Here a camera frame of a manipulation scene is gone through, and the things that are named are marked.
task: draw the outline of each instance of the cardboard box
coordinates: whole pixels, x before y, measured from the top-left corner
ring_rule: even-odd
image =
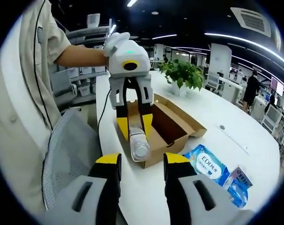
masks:
[[[138,102],[128,102],[127,105],[131,124],[139,120]],[[202,137],[207,131],[193,117],[157,94],[154,95],[152,111],[152,129],[147,138],[151,148],[151,158],[142,162],[143,168],[162,161],[165,152],[179,153],[189,136]]]

